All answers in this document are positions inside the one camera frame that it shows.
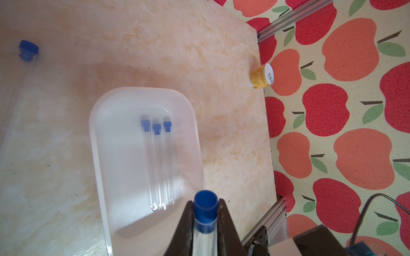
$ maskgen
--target white plastic tray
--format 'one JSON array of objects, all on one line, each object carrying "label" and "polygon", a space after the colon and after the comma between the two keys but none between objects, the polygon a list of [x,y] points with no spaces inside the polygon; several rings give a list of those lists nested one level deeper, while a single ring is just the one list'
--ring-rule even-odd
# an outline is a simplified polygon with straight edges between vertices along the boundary
[{"label": "white plastic tray", "polygon": [[[166,211],[149,208],[141,117],[172,121],[179,198]],[[188,200],[204,187],[195,113],[180,92],[123,87],[94,105],[89,128],[108,255],[162,256]]]}]

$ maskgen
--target marble surface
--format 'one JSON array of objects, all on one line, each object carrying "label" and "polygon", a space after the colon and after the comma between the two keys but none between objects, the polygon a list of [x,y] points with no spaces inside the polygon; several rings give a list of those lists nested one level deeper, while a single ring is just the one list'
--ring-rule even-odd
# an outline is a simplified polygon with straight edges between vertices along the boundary
[{"label": "marble surface", "polygon": [[192,103],[205,186],[240,238],[276,202],[256,31],[214,1],[0,3],[2,67],[40,47],[0,165],[1,255],[105,255],[88,118],[105,92],[172,88]]}]

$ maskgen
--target tube in tray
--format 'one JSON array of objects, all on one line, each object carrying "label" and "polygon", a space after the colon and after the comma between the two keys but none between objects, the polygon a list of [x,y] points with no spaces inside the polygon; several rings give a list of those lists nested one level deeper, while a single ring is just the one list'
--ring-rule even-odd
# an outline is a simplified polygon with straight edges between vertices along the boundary
[{"label": "tube in tray", "polygon": [[153,142],[151,139],[151,123],[149,120],[141,121],[142,134],[144,140],[145,157],[147,163],[147,172],[149,177],[150,190],[150,208],[152,211],[157,211],[160,207],[158,179],[154,169],[154,151]]},{"label": "tube in tray", "polygon": [[164,178],[167,192],[167,203],[175,203],[175,187],[174,179],[176,178],[175,166],[173,162],[173,150],[172,150],[172,140],[171,140],[171,121],[164,122]]},{"label": "tube in tray", "polygon": [[161,124],[153,124],[153,142],[154,142],[154,152],[155,152],[155,175],[158,181],[158,192],[159,192],[159,206],[166,210],[167,206],[167,186],[164,178],[164,166],[163,162],[163,138],[161,135]]}]

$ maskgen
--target blue cap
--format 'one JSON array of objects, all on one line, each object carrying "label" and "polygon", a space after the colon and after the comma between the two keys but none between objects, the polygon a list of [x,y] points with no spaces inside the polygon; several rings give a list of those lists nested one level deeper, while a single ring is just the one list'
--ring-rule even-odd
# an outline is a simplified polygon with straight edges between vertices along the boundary
[{"label": "blue cap", "polygon": [[34,57],[39,53],[39,47],[26,40],[21,40],[18,48],[20,48],[20,53],[18,55],[22,60],[27,62],[32,61]]},{"label": "blue cap", "polygon": [[171,126],[172,126],[171,121],[165,121],[164,122],[165,132],[170,132],[171,131]]},{"label": "blue cap", "polygon": [[161,134],[161,124],[153,124],[153,130],[155,135]]},{"label": "blue cap", "polygon": [[141,120],[141,126],[144,131],[150,131],[151,123],[149,120]]},{"label": "blue cap", "polygon": [[199,191],[194,198],[195,228],[201,233],[211,233],[216,228],[218,197],[209,190]]}]

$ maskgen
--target yellow label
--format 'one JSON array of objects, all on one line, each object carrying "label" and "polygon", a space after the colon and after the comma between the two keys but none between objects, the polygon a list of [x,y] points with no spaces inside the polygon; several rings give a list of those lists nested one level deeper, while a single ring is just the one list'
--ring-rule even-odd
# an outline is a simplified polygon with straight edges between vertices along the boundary
[{"label": "yellow label", "polygon": [[265,65],[260,68],[254,69],[249,73],[249,81],[253,85],[254,89],[264,88],[269,86],[265,79]]}]

